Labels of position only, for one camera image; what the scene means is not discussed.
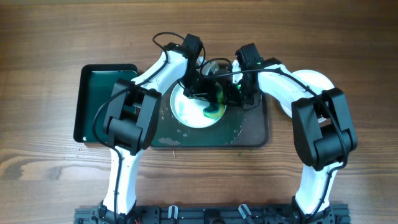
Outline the green yellow sponge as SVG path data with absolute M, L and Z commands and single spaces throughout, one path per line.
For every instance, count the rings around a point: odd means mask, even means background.
M 223 116 L 225 111 L 225 105 L 223 104 L 223 91 L 218 90 L 216 92 L 216 103 L 211 102 L 208 107 L 203 109 L 203 115 L 211 119 L 219 119 Z

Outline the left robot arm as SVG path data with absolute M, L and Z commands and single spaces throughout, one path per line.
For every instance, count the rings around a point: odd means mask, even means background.
M 95 114 L 105 114 L 101 144 L 111 150 L 108 192 L 98 208 L 99 219 L 107 223 L 132 222 L 137 202 L 136 181 L 141 158 L 157 131 L 162 95 L 177 81 L 190 96 L 218 103 L 220 88 L 206 84 L 197 70 L 204 51 L 199 37 L 188 34 L 180 45 L 161 46 L 161 56 L 150 69 L 132 80 L 120 79 L 111 98 Z

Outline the white plate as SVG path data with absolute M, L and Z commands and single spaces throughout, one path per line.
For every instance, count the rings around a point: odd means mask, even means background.
M 323 90 L 330 90 L 335 87 L 329 78 L 314 70 L 297 70 L 292 74 L 296 76 L 297 79 L 301 79 L 306 84 L 310 85 L 310 88 L 318 94 Z
M 203 109 L 209 104 L 207 101 L 187 98 L 179 84 L 176 84 L 170 95 L 170 109 L 174 117 L 189 128 L 207 128 L 221 119 L 211 119 L 203 115 Z

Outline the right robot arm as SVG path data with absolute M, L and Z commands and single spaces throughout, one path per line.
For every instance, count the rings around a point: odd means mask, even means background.
M 326 218 L 335 175 L 346 167 L 349 153 L 358 144 L 345 94 L 321 73 L 311 71 L 303 78 L 276 58 L 262 58 L 255 44 L 240 47 L 235 56 L 231 76 L 239 96 L 235 100 L 228 93 L 226 102 L 248 110 L 267 93 L 290 111 L 295 150 L 303 162 L 291 222 Z

